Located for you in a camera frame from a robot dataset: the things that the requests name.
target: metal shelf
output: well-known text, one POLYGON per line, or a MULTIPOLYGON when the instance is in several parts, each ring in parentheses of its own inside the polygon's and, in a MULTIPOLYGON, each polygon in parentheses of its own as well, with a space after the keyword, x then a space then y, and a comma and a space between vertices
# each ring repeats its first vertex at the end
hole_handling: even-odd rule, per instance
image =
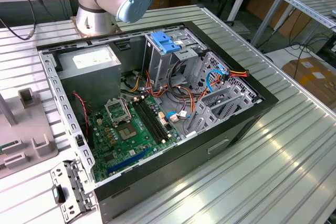
MULTIPOLYGON (((331 15, 331 12, 336 9, 336 0, 275 0, 251 42, 253 46, 258 43, 261 35, 264 33, 267 25, 282 1, 286 1, 292 7, 299 9, 303 13, 315 19, 318 23, 336 31, 336 18, 331 15)), ((285 15, 280 20, 284 21, 284 18, 286 18, 290 10, 291 7, 287 9, 285 15)))
MULTIPOLYGON (((113 220, 116 223, 323 223, 336 207, 336 115, 205 8, 148 11, 123 31, 192 20, 280 101, 244 140, 113 220)), ((16 30, 29 30, 28 26, 16 30)), ((39 92, 60 153, 0 180, 0 218, 62 223, 49 170, 74 153, 35 46, 77 38, 69 21, 38 25, 32 41, 0 29, 0 87, 39 92)), ((99 211, 78 220, 101 223, 99 211)))

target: red wire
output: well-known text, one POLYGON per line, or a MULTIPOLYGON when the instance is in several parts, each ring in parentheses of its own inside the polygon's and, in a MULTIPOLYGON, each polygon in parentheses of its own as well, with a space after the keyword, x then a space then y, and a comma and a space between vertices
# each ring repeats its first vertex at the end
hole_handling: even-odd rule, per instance
POLYGON ((75 92, 73 93, 80 101, 80 103, 82 104, 82 107, 84 109, 84 115, 85 115, 85 126, 86 126, 86 139, 88 139, 88 135, 89 135, 89 124, 88 124, 88 114, 86 113, 86 108, 85 108, 85 104, 83 99, 76 94, 75 92))

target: aluminum table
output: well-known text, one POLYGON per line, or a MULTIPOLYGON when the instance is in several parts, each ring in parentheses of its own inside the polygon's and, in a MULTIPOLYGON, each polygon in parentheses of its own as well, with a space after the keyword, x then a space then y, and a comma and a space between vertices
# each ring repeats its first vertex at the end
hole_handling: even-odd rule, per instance
MULTIPOLYGON (((291 80, 253 46, 195 5, 148 11, 123 31, 191 20, 280 101, 223 153, 158 192, 112 223, 324 223, 336 208, 336 115, 291 80)), ((26 34, 31 26, 16 27, 26 34)), ((22 42, 0 29, 0 92, 38 92, 59 155, 0 180, 2 223, 62 223, 49 170, 73 159, 67 134, 51 97, 36 45, 76 39, 70 21, 40 24, 22 42)), ((75 224, 101 223, 99 210, 75 224)))
POLYGON ((312 33, 316 30, 319 24, 336 31, 336 18, 331 15, 331 12, 336 9, 336 0, 275 0, 251 41, 253 46, 258 43, 260 37, 264 33, 267 25, 282 1, 289 3, 289 6, 280 18, 278 24, 275 26, 275 29, 277 29, 286 20, 286 17, 290 14, 290 12, 296 8, 316 21, 316 25, 305 36, 301 42, 302 44, 311 37, 312 33))

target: ram slot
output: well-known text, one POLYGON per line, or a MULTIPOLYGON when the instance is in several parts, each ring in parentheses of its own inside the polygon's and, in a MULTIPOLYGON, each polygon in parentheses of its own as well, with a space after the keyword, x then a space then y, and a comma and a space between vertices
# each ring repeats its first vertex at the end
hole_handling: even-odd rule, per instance
POLYGON ((155 123, 153 123, 153 126, 156 128, 156 130, 158 131, 158 133, 160 133, 162 139, 167 140, 168 139, 168 135, 167 135, 166 131, 163 129, 163 126, 157 121, 157 118, 153 115, 153 112, 148 107, 148 105, 145 102, 142 102, 140 104, 140 106, 145 111, 145 114, 150 114, 151 115, 151 117, 153 118, 153 122, 155 122, 155 123))
POLYGON ((147 107, 145 102, 133 104, 133 107, 146 126, 147 130, 150 132, 151 136, 154 138, 156 144, 161 144, 162 140, 166 141, 168 139, 167 133, 162 129, 156 117, 147 107))

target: cable connector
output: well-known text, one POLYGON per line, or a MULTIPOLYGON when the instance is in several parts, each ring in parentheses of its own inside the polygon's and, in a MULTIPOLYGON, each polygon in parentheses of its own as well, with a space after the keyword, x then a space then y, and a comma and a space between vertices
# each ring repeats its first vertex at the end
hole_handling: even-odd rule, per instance
POLYGON ((35 30, 33 29, 29 32, 27 38, 29 38, 29 39, 32 38, 32 36, 34 36, 34 34, 35 34, 35 30))

